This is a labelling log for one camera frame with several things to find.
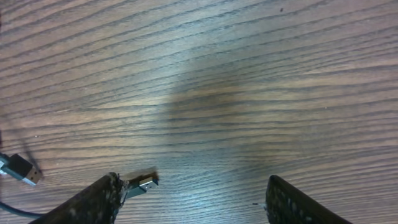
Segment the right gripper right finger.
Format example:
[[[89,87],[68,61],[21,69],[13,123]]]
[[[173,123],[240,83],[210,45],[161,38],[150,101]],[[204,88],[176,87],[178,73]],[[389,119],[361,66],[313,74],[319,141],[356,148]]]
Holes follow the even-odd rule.
[[[278,175],[269,177],[265,211],[270,224],[351,224]]]

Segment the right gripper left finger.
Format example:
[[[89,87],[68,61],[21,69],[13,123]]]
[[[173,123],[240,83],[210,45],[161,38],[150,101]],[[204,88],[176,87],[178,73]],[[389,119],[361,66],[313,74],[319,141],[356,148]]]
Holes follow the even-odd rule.
[[[110,172],[31,224],[113,224],[126,193],[127,181]]]

